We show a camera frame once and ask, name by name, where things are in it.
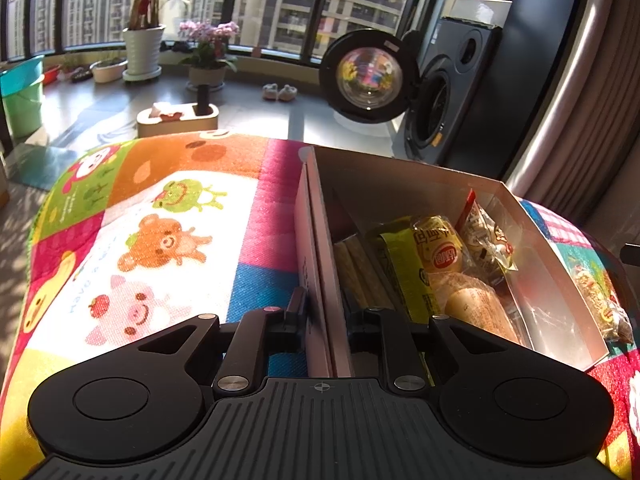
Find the yellow snack bar packet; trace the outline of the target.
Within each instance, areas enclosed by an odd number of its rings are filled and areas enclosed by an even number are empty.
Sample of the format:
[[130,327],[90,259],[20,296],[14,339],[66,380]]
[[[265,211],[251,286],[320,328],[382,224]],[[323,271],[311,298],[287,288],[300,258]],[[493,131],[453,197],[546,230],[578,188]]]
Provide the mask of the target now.
[[439,306],[416,249],[411,218],[380,224],[367,232],[367,239],[409,320],[427,324]]

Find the tall plant white pot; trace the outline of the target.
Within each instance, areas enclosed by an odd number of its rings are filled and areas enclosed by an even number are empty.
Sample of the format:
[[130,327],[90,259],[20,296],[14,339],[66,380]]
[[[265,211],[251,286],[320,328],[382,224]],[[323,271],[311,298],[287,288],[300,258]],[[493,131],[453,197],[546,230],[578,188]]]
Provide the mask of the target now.
[[122,32],[127,57],[122,78],[126,84],[160,76],[160,43],[164,29],[160,24],[160,0],[132,0],[128,25]]

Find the colourful cartoon play mat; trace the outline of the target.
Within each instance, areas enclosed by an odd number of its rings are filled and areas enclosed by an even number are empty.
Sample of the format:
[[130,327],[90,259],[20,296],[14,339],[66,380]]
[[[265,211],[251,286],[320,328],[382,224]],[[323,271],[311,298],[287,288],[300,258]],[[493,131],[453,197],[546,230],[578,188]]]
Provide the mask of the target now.
[[[99,148],[64,172],[30,233],[1,393],[3,478],[638,477],[638,302],[613,255],[528,200],[597,323],[602,361],[578,370],[434,314],[406,322],[424,392],[386,391],[363,351],[352,376],[314,373],[295,232],[304,148],[179,133]],[[270,356],[255,392],[215,392],[219,327],[285,309],[297,286],[305,349]]]

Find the pink Volcano snack pack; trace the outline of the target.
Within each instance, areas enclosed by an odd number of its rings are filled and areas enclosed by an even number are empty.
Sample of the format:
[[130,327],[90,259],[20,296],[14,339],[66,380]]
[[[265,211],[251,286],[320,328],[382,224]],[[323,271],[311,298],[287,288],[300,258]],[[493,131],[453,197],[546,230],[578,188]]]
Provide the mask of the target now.
[[395,309],[358,234],[336,242],[333,253],[342,289],[354,297],[359,309]]

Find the round bun red logo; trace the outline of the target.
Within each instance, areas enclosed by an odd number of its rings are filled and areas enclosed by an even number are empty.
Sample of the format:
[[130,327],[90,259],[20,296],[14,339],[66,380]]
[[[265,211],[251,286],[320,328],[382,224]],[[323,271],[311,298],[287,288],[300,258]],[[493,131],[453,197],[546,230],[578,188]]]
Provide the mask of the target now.
[[444,216],[416,216],[410,222],[416,251],[432,289],[454,274],[471,275],[468,248]]

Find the red peanut snack bag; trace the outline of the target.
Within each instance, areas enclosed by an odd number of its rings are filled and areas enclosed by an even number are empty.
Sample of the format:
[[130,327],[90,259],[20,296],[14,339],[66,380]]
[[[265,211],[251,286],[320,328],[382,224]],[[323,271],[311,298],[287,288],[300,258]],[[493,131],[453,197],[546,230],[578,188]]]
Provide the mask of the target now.
[[454,228],[489,284],[497,285],[506,274],[518,270],[513,260],[512,244],[495,220],[480,206],[472,188]]

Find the brown curtain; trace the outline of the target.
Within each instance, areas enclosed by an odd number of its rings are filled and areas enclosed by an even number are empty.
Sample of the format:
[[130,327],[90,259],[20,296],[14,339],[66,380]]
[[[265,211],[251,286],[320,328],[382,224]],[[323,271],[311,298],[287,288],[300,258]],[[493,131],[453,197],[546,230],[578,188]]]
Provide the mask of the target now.
[[549,104],[510,190],[585,221],[639,135],[639,0],[584,0]]

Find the green plastic bucket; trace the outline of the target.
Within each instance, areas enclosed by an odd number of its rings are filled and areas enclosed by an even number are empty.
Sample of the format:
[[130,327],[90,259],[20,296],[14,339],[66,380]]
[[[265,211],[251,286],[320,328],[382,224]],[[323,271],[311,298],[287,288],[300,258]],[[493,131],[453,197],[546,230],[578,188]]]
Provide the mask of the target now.
[[3,99],[9,132],[14,139],[26,139],[42,126],[43,78]]

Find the barcode bread loaf packet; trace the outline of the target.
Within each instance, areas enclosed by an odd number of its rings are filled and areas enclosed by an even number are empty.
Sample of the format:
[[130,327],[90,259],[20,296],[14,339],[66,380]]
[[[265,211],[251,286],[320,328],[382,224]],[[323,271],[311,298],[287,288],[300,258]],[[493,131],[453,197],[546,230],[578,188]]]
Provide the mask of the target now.
[[521,344],[506,311],[492,287],[479,278],[459,272],[428,276],[438,312]]

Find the round washing machine door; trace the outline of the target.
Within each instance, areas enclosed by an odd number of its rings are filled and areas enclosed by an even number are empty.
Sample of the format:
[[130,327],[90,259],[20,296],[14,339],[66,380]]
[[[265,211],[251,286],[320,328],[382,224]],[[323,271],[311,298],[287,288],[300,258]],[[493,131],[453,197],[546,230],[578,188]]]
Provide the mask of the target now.
[[389,122],[405,113],[420,82],[415,39],[414,32],[398,38],[365,28],[333,41],[319,67],[326,102],[362,124]]

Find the red plastic basin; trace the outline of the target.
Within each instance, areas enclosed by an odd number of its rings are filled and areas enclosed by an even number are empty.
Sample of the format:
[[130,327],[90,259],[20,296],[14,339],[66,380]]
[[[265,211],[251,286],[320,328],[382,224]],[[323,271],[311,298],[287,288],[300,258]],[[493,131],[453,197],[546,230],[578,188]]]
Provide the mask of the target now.
[[61,66],[55,65],[47,68],[43,72],[43,84],[47,86],[58,80],[58,74],[60,73]]

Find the pink cardboard box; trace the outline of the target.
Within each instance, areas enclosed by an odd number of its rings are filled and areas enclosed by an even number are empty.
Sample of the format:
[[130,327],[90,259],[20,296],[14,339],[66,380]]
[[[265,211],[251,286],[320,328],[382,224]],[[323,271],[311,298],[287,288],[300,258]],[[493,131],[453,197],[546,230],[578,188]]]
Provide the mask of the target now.
[[295,232],[314,373],[352,376],[345,294],[405,322],[451,314],[578,370],[608,355],[560,254],[502,183],[333,148],[302,159]]

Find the pink flower pot plant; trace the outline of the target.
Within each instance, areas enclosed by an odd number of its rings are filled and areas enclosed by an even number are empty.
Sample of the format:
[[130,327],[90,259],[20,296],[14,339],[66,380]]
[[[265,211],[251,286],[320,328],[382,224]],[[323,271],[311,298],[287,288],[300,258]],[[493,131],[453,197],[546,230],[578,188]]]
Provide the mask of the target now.
[[228,45],[240,28],[235,22],[212,25],[209,22],[184,21],[179,34],[191,46],[181,64],[189,66],[189,88],[206,86],[210,92],[224,86],[228,70],[236,71],[236,57],[228,53]]

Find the dark front-load washing machine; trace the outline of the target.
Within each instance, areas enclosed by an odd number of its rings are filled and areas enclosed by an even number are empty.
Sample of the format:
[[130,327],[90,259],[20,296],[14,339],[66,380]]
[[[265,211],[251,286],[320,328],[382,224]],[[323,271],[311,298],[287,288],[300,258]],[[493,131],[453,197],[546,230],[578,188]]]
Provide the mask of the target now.
[[448,16],[438,21],[393,138],[394,157],[472,170],[462,159],[462,130],[501,36],[497,25]]

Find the pair of white slippers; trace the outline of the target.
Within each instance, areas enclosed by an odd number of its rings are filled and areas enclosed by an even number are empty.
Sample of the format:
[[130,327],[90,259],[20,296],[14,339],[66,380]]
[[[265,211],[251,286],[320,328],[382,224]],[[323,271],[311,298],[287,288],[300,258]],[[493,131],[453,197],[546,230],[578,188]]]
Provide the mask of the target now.
[[262,87],[262,98],[265,101],[292,102],[297,95],[297,89],[290,84],[285,84],[282,88],[277,84],[265,84]]

